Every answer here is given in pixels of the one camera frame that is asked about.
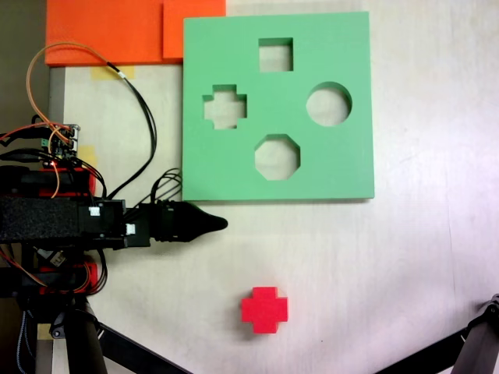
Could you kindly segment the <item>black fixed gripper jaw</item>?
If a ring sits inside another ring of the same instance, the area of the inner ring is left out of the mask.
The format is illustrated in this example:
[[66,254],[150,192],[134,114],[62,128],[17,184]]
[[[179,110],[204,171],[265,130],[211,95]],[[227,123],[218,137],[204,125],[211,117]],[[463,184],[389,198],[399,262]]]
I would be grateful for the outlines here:
[[207,233],[226,229],[228,222],[187,202],[177,204],[177,241],[191,242]]

